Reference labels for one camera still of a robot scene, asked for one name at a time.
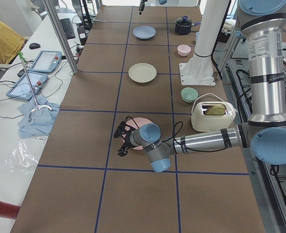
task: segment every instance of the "pot lid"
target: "pot lid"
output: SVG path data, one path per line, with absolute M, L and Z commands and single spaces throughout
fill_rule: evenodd
M 189 27 L 192 25 L 192 21 L 190 19 L 188 19 L 187 16 L 183 16 L 181 18 L 178 18 L 176 20 L 176 24 L 182 27 Z

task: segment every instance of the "red cylinder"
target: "red cylinder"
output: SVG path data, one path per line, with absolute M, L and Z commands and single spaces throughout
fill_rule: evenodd
M 0 217 L 16 219 L 20 206 L 0 201 Z

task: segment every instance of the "toaster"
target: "toaster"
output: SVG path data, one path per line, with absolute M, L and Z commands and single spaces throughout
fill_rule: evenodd
M 197 103 L 197 100 L 211 95 L 220 101 L 205 101 Z M 228 128 L 236 116 L 236 109 L 232 104 L 223 101 L 218 96 L 207 93 L 197 98 L 191 109 L 191 124 L 194 130 L 199 132 L 216 131 Z

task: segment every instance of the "light blue cloth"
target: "light blue cloth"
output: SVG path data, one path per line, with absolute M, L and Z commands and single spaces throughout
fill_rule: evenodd
M 42 96 L 36 96 L 36 99 L 39 105 L 48 105 L 52 108 L 52 111 L 47 107 L 34 111 L 32 112 L 32 118 L 29 122 L 30 112 L 36 107 L 34 99 L 32 98 L 28 103 L 18 107 L 18 110 L 24 114 L 24 118 L 18 123 L 18 126 L 20 127 L 18 133 L 21 138 L 27 138 L 34 135 L 48 136 L 57 114 L 59 113 L 59 104 L 49 103 L 47 99 Z

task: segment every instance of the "keyboard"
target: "keyboard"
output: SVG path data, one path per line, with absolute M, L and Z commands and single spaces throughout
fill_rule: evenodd
M 75 38 L 75 33 L 73 29 L 73 25 L 69 18 L 60 19 L 63 31 L 65 32 L 66 39 L 73 39 Z

